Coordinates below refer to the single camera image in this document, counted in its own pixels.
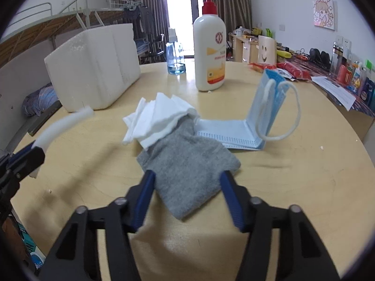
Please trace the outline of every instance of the white paper sheet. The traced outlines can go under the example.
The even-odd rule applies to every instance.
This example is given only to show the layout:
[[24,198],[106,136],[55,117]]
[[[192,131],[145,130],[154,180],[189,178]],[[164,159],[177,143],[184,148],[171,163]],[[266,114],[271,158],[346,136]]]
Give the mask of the white paper sheet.
[[353,103],[356,101],[356,97],[354,95],[350,94],[350,92],[345,90],[342,86],[329,81],[325,76],[312,77],[311,79],[317,85],[321,86],[323,89],[335,96],[347,111],[350,110]]

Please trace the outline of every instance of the glass door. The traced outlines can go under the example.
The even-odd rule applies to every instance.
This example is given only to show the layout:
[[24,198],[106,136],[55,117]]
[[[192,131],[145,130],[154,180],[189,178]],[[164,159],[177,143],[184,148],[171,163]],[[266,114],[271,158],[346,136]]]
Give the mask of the glass door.
[[202,15],[203,0],[166,0],[168,26],[184,48],[185,57],[194,57],[193,22]]

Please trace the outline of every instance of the wall outlet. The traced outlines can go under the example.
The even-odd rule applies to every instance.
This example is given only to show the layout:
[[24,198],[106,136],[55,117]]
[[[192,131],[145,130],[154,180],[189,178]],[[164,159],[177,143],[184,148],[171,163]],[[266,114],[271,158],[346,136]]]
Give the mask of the wall outlet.
[[348,39],[346,39],[346,38],[344,38],[344,39],[342,40],[342,46],[343,46],[344,48],[347,48],[348,50],[351,50],[351,41],[348,40]]
[[336,42],[336,45],[342,46],[343,40],[344,40],[344,37],[342,37],[342,36],[336,36],[334,42]]

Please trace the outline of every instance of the water bottle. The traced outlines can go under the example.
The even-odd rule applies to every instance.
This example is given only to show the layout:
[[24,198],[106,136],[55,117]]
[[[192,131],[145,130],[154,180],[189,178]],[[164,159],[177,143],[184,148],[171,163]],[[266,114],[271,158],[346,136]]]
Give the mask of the water bottle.
[[166,44],[166,63],[168,73],[180,75],[186,72],[184,50],[177,41],[176,30],[168,28],[169,42]]

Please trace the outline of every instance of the blue liquid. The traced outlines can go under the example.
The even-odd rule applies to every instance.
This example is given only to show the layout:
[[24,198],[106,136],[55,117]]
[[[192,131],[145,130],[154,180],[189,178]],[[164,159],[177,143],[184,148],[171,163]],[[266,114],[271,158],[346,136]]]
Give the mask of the blue liquid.
[[168,73],[172,75],[180,75],[186,72],[186,66],[183,63],[175,63],[168,65]]

